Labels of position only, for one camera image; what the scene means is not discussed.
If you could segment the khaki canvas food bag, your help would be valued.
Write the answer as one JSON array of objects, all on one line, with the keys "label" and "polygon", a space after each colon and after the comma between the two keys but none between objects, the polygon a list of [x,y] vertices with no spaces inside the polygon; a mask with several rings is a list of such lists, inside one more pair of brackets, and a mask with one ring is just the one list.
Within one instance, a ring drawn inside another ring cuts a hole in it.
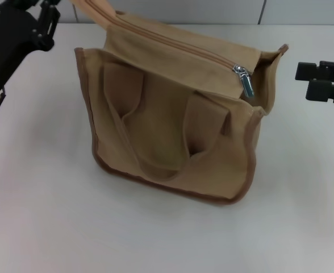
[{"label": "khaki canvas food bag", "polygon": [[241,200],[288,46],[264,52],[116,11],[108,0],[70,1],[106,30],[103,48],[75,50],[97,163],[162,189]]}]

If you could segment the silver metal zipper pull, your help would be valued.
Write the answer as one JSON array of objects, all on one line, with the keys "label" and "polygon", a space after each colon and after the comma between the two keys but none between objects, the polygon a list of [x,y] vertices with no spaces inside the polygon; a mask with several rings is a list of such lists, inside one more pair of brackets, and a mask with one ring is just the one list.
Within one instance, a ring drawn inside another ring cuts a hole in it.
[{"label": "silver metal zipper pull", "polygon": [[251,76],[248,70],[241,65],[234,65],[232,70],[238,75],[241,85],[243,87],[243,91],[246,97],[252,98],[254,97],[254,90],[251,81]]}]

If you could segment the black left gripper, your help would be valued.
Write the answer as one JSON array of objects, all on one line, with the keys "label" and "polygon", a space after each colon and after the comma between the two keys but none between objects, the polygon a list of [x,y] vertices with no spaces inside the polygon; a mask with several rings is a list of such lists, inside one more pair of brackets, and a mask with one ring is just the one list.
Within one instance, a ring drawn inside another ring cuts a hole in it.
[{"label": "black left gripper", "polygon": [[28,12],[40,0],[4,0],[0,5],[0,90],[33,51],[50,51],[61,0],[43,0],[35,18]]}]

